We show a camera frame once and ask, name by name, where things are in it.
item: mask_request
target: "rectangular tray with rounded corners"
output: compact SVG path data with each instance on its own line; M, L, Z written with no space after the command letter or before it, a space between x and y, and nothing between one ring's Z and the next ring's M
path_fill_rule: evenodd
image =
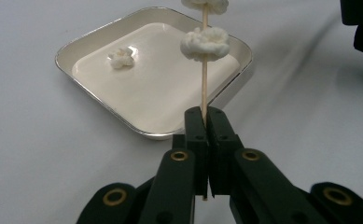
M129 128L152 139L184 129L184 111L201 103L202 64L188 60L180 40L195 21L164 7L149 7L113 21L62 47L57 66ZM113 69L108 54L133 51L134 65ZM251 49L230 37L230 53L208 64L212 102L252 61Z

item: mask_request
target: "white tray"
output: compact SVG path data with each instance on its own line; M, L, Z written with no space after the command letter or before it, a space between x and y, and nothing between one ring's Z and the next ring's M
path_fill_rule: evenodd
M163 7L139 10L61 48L56 64L134 131L166 139L184 129L184 111L201 103L202 64L180 51L185 33L202 24ZM134 66L112 69L114 49L133 50ZM230 37L230 54L208 64L214 100L251 63L251 49Z

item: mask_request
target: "metal tray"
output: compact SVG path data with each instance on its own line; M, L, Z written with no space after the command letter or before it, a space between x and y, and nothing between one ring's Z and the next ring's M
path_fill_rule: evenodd
M57 66L128 127L166 139L184 129L184 111L201 102L202 64L180 51L185 33L202 24L164 7L144 8L62 47ZM134 66L112 69L107 55L133 50ZM251 49L230 37L230 54L208 64L212 102L251 63Z

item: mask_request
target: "white food piece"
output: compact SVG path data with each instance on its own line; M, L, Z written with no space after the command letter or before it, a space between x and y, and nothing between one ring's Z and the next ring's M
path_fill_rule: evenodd
M115 50L115 52L109 53L108 58L111 60L110 64L114 69L120 69L123 66L134 65L134 59L132 58L133 51L128 48L121 48Z
M225 30L218 27L202 31L198 27L185 35L180 48L189 59L201 62L203 55L207 55L208 61L215 61L230 52L230 37Z
M208 4L208 12L210 14L223 14L227 11L229 5L228 0L181 0L186 7L202 10L204 4Z

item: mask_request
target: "white table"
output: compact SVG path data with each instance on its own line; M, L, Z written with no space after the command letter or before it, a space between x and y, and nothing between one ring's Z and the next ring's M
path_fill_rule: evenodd
M181 1L0 0L0 224L75 223L99 188L137 187L156 174L171 141L129 130L54 56L157 6L201 19ZM264 151L299 188L330 181L363 198L363 53L339 1L232 0L209 21L253 50L254 75L230 87L239 90L223 107L244 145ZM234 223L228 199L197 201L195 223Z

